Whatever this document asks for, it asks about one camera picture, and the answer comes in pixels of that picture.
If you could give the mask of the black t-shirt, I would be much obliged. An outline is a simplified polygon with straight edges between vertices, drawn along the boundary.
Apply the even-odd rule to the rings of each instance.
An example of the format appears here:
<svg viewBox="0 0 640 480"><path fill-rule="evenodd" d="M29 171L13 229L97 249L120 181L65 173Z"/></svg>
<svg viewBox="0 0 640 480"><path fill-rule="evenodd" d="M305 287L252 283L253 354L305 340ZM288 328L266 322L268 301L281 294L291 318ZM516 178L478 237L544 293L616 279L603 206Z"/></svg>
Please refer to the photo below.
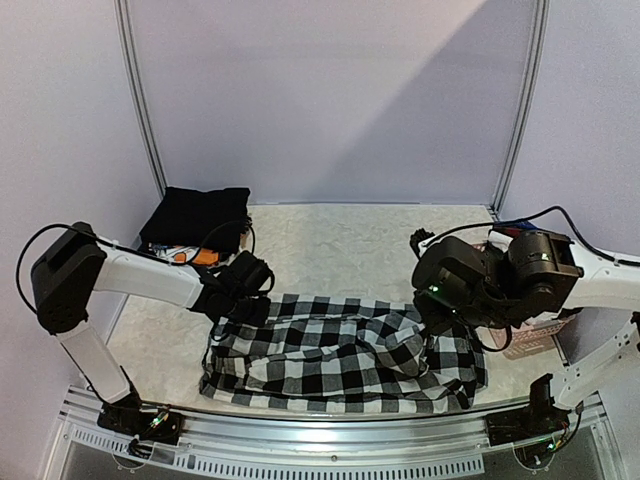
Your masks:
<svg viewBox="0 0 640 480"><path fill-rule="evenodd" d="M211 191L167 187L139 233L141 242L234 253L249 223L250 193L248 187Z"/></svg>

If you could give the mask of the black white checked shirt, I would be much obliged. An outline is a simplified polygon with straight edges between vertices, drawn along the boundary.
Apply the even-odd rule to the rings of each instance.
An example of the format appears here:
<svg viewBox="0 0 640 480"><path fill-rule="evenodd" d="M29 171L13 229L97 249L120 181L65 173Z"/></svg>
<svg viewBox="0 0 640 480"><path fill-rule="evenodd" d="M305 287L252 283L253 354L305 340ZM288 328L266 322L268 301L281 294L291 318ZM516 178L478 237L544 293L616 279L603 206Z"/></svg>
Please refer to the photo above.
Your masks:
<svg viewBox="0 0 640 480"><path fill-rule="evenodd" d="M199 392L247 407L326 414L470 409L489 375L477 336L428 331L412 304L276 294L261 327L210 333Z"/></svg>

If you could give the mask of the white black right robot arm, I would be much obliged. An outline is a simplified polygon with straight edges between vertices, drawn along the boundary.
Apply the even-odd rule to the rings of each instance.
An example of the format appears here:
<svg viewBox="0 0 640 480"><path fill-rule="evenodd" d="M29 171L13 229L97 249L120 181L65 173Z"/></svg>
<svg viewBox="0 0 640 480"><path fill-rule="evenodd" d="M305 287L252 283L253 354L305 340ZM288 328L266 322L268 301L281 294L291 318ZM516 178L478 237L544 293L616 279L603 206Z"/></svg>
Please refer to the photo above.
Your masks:
<svg viewBox="0 0 640 480"><path fill-rule="evenodd" d="M556 409L571 410L611 381L639 367L639 269L630 260L593 253L566 235L524 230L511 237L491 231L485 246L458 237L418 246L412 274L415 298L440 309L447 321L471 327L518 328L584 308L628 311L610 340L563 372L544 380L539 397L517 415L517 427L537 436Z"/></svg>

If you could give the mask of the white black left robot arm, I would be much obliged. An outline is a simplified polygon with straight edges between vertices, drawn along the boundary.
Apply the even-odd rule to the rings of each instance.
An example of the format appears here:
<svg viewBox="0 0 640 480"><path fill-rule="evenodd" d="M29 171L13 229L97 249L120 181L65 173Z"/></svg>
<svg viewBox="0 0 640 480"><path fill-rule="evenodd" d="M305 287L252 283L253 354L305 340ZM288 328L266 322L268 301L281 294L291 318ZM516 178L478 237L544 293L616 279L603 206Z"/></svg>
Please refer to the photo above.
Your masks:
<svg viewBox="0 0 640 480"><path fill-rule="evenodd" d="M58 339L98 397L111 404L111 419L128 434L141 433L149 415L132 399L131 381L89 322L87 306L94 293L153 299L212 322L227 318L261 326L266 320L275 275L249 251L215 273L204 273L108 241L84 222L63 230L31 267L33 307L39 324Z"/></svg>

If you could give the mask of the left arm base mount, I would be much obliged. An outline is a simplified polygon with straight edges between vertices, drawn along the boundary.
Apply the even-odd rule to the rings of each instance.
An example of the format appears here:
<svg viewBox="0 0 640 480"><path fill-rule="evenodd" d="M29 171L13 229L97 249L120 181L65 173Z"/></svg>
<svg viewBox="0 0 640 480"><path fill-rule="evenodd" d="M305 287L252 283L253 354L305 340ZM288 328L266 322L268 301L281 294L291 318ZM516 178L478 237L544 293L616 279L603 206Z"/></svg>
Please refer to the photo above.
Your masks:
<svg viewBox="0 0 640 480"><path fill-rule="evenodd" d="M176 446L182 433L185 417L166 406L145 404L136 392L115 403L104 402L97 425L105 430L137 438Z"/></svg>

